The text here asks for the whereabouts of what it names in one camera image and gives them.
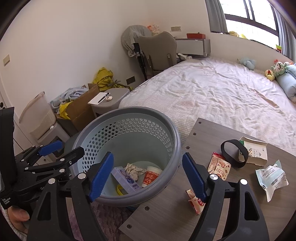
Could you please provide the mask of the person's left hand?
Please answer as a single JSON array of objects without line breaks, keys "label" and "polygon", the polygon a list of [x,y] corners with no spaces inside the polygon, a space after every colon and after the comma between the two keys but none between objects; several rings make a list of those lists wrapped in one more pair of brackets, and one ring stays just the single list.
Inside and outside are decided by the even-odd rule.
[{"label": "person's left hand", "polygon": [[8,216],[12,225],[20,232],[27,234],[28,229],[25,227],[24,223],[30,220],[30,216],[27,211],[17,208],[10,207],[8,209]]}]

